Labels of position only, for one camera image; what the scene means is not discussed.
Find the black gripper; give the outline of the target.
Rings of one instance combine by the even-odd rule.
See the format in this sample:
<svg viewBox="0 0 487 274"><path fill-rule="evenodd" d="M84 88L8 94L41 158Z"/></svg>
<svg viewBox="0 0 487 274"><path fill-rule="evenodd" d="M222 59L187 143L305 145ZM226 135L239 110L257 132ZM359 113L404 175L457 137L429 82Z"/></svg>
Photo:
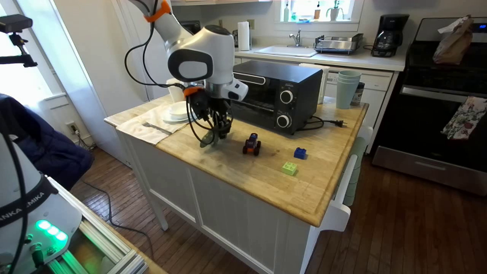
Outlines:
<svg viewBox="0 0 487 274"><path fill-rule="evenodd" d="M233 120L229 117L230 102L227 99L215 99L203 87L187 87L184 90L184 97L191 103L194 114L198 119L209 122L210 129L207 135L210 146L215 146L218 138L227 137L233 123Z"/></svg>

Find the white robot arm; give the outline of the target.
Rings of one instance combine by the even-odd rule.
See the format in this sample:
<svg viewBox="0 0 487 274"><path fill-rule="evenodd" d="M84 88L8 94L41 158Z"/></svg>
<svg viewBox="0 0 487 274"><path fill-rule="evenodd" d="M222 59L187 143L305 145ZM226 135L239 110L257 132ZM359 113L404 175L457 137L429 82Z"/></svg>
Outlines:
<svg viewBox="0 0 487 274"><path fill-rule="evenodd" d="M169 0L130 0L168 49L169 73L178 79L186 99L186 116L201 146L226 138L233 119L229 105L248 94L248 85L235 78L233 35L216 24L197 33L177 20Z"/></svg>

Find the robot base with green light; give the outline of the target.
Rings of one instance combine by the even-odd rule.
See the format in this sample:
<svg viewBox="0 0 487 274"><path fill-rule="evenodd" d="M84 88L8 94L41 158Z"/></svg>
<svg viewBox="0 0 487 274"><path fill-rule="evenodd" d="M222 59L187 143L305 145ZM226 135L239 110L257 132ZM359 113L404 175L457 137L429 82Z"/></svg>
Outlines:
<svg viewBox="0 0 487 274"><path fill-rule="evenodd" d="M82 215L6 132L0 149L0 271L34 274L69 250Z"/></svg>

